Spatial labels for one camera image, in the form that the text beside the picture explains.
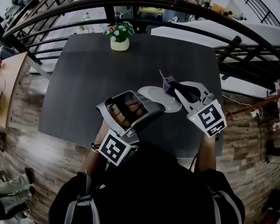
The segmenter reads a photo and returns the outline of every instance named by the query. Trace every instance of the potted plant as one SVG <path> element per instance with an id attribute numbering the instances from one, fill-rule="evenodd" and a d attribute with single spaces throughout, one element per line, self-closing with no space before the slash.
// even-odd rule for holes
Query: potted plant
<path id="1" fill-rule="evenodd" d="M 111 49 L 117 51 L 127 50 L 130 46 L 129 36 L 134 34 L 133 26 L 129 22 L 108 24 L 104 35 L 110 37 Z"/>

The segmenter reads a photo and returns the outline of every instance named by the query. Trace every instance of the flower pot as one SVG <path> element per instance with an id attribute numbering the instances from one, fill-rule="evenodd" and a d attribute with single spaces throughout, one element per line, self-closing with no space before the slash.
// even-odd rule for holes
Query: flower pot
<path id="1" fill-rule="evenodd" d="M 130 46 L 129 38 L 126 38 L 124 42 L 111 42 L 111 49 L 117 51 L 127 50 Z"/>

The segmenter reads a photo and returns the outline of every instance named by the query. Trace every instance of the floor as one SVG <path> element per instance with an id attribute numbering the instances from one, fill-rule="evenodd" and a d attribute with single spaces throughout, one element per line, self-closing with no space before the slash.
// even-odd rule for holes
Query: floor
<path id="1" fill-rule="evenodd" d="M 37 127 L 48 81 L 33 77 L 25 70 L 16 90 L 12 118 L 14 122 Z M 224 93 L 241 103 L 254 104 L 256 100 Z M 224 98 L 226 112 L 244 108 Z M 261 126 L 249 114 L 239 114 L 227 119 L 224 130 L 223 155 L 217 158 L 217 169 L 222 171 L 235 194 L 243 201 L 246 224 L 259 223 L 261 208 L 273 189 L 280 188 L 280 165 L 262 163 L 260 146 L 274 138 L 280 146 L 280 132 L 273 133 L 271 123 Z M 10 128 L 0 151 L 0 168 L 7 178 L 22 173 L 30 167 L 35 173 L 36 194 L 28 202 L 31 216 L 41 224 L 48 223 L 49 207 L 61 186 L 79 170 L 88 149 L 33 131 Z M 192 159 L 179 159 L 189 167 Z"/>

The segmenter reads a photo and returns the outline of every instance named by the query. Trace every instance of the shoe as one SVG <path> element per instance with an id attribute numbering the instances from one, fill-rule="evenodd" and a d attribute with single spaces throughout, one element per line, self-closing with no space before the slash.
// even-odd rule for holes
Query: shoe
<path id="1" fill-rule="evenodd" d="M 31 193 L 31 195 L 34 195 L 36 193 L 36 190 L 33 186 L 30 186 L 28 190 Z"/>
<path id="2" fill-rule="evenodd" d="M 33 183 L 33 172 L 31 171 L 31 169 L 25 168 L 25 174 L 29 178 L 29 183 L 32 184 Z"/>

